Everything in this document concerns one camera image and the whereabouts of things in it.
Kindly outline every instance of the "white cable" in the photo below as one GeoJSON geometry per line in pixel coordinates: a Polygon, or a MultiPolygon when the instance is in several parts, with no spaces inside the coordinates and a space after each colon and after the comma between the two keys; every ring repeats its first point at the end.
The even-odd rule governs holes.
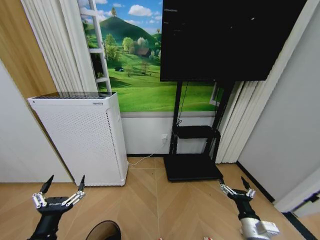
{"type": "Polygon", "coordinates": [[[165,146],[166,142],[164,142],[161,147],[159,147],[154,153],[150,154],[149,156],[145,156],[144,158],[140,159],[138,162],[136,162],[135,164],[129,163],[129,165],[135,166],[138,163],[140,163],[143,159],[149,158],[151,157],[153,154],[156,154],[160,149],[162,149],[165,146]]]}

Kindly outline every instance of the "green hill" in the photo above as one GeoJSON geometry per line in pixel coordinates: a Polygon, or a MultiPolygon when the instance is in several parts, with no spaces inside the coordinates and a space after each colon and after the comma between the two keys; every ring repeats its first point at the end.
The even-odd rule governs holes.
{"type": "Polygon", "coordinates": [[[125,37],[132,38],[134,41],[143,37],[148,40],[151,47],[157,42],[153,36],[141,27],[132,25],[116,16],[109,17],[108,19],[100,22],[100,28],[103,38],[105,38],[107,34],[112,34],[118,44],[122,44],[125,37]]]}
{"type": "Polygon", "coordinates": [[[154,37],[154,38],[157,39],[159,42],[161,42],[161,33],[153,34],[152,37],[154,37]]]}

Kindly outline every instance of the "white wall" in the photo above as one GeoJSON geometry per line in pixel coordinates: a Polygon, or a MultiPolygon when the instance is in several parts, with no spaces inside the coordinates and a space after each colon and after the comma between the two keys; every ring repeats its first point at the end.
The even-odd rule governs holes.
{"type": "Polygon", "coordinates": [[[0,61],[0,182],[71,182],[0,61]]]}
{"type": "Polygon", "coordinates": [[[320,167],[319,25],[318,6],[238,159],[276,200],[320,167]]]}
{"type": "MultiPolygon", "coordinates": [[[[182,117],[184,125],[213,124],[213,117],[182,117]]],[[[168,154],[172,128],[172,117],[122,117],[123,134],[127,154],[152,154],[162,146],[162,134],[168,134],[168,141],[157,154],[168,154]]],[[[204,139],[179,139],[178,153],[201,153],[204,139]]]]}

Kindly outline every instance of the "wooden floor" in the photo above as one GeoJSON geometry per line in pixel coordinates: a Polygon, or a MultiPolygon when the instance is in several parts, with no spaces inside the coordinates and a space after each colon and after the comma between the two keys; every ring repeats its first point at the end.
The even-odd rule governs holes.
{"type": "MultiPolygon", "coordinates": [[[[136,163],[139,158],[128,160],[136,163]]],[[[248,178],[238,166],[219,164],[218,168],[226,184],[243,189],[240,177],[248,178]]],[[[31,236],[40,219],[31,195],[40,186],[0,184],[0,239],[24,240],[31,236]]],[[[76,189],[72,183],[53,183],[47,197],[70,196],[76,189]]],[[[170,183],[161,157],[130,166],[123,187],[87,187],[85,192],[86,197],[62,216],[58,239],[84,240],[103,220],[117,222],[123,240],[203,240],[204,236],[242,239],[236,205],[221,192],[218,182],[170,183]]],[[[261,192],[257,191],[251,205],[262,220],[276,223],[281,235],[274,239],[304,239],[261,192]]]]}
{"type": "Polygon", "coordinates": [[[320,212],[298,219],[317,239],[320,239],[320,212]]]}

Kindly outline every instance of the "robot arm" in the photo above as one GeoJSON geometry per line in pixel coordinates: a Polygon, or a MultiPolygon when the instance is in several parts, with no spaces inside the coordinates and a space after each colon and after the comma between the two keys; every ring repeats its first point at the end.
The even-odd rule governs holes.
{"type": "Polygon", "coordinates": [[[85,176],[83,176],[78,191],[71,197],[46,198],[45,194],[49,190],[53,179],[54,175],[43,184],[40,192],[32,195],[35,207],[41,213],[41,219],[29,240],[56,240],[56,232],[58,231],[58,224],[62,214],[72,209],[86,195],[84,192],[85,176]]]}
{"type": "Polygon", "coordinates": [[[246,240],[270,240],[272,236],[279,234],[279,229],[273,222],[261,221],[256,215],[250,205],[256,191],[243,177],[241,179],[246,191],[230,188],[225,185],[223,179],[220,179],[220,188],[237,206],[238,218],[242,223],[242,235],[246,240]]]}

